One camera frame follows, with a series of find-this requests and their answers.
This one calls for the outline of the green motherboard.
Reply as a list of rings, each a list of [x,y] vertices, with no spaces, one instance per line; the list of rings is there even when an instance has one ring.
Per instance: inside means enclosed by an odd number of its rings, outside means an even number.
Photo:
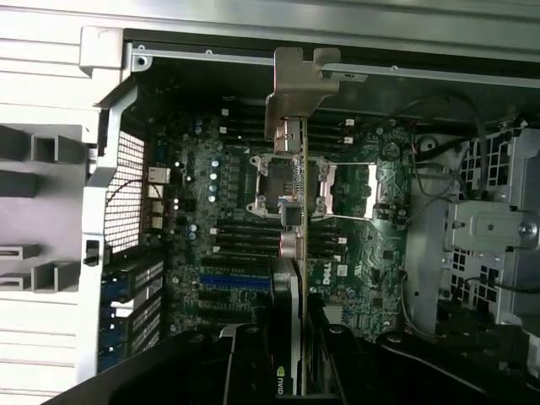
[[[219,334],[249,322],[269,290],[227,289],[199,283],[200,275],[269,278],[284,226],[246,210],[257,169],[250,157],[275,154],[265,139],[261,107],[230,103],[180,105],[159,119],[152,167],[169,182],[151,186],[152,242],[167,250],[165,330]],[[409,158],[383,157],[407,147],[407,126],[373,128],[370,118],[317,111],[308,121],[310,157],[333,163],[372,162],[381,190],[369,221],[309,215],[308,288],[321,296],[327,318],[374,339],[399,324],[400,279],[407,244],[411,192]]]

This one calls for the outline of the silver disk bay cage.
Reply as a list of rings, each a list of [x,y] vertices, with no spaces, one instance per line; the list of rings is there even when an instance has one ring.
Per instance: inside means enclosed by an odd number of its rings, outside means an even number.
[[[487,137],[482,200],[480,145],[469,145],[461,170],[467,195],[447,217],[451,297],[497,323],[533,329],[540,322],[540,129]]]

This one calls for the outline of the CPU socket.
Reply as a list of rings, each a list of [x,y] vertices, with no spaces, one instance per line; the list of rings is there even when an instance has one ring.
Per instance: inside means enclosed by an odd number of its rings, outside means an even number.
[[[277,219],[283,200],[300,200],[300,193],[307,190],[305,201],[310,216],[323,219],[333,214],[335,163],[322,157],[310,157],[307,168],[303,169],[300,167],[302,159],[277,154],[252,156],[249,163],[256,167],[254,200],[246,205],[249,213],[265,219]]]

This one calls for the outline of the metal socket cover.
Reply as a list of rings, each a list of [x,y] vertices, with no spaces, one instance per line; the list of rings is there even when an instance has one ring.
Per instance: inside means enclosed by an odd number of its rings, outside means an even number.
[[[377,164],[342,162],[334,167],[336,177],[332,187],[332,215],[359,221],[374,219],[381,190]]]

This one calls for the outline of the blue expansion slot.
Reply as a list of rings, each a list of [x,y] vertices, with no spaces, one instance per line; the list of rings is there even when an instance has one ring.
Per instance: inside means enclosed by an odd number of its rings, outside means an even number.
[[[269,278],[216,274],[200,275],[199,283],[227,289],[269,290],[271,287]]]

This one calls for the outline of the grey parts rack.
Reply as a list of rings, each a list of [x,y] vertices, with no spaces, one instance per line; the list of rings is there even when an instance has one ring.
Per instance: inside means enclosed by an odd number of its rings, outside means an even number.
[[[0,124],[0,293],[74,293],[89,147],[75,125]]]

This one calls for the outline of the open black PC case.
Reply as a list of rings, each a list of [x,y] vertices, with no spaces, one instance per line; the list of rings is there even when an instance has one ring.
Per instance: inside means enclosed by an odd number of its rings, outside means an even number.
[[[314,50],[340,51],[338,62],[321,68],[339,82],[317,111],[370,118],[373,128],[407,126],[407,147],[383,148],[385,160],[406,154],[411,192],[399,324],[385,332],[407,333],[448,348],[504,375],[540,379],[540,322],[535,328],[497,323],[488,312],[452,299],[452,251],[446,248],[451,205],[467,195],[461,175],[469,143],[480,145],[477,200],[487,186],[487,137],[505,131],[540,129],[540,64],[444,57],[385,55],[380,50],[321,46],[280,40],[125,35],[121,78],[99,103],[95,167],[84,188],[81,287],[96,332],[85,333],[90,371],[105,370],[171,336],[165,330],[167,250],[152,242],[154,197],[149,188],[169,182],[168,169],[152,167],[159,119],[180,105],[219,108],[230,103],[264,112],[274,90],[274,52],[298,47],[304,60]],[[277,283],[279,256],[268,262],[271,282],[249,322],[277,311],[281,392],[291,392],[291,298]],[[348,327],[355,336],[361,337]]]

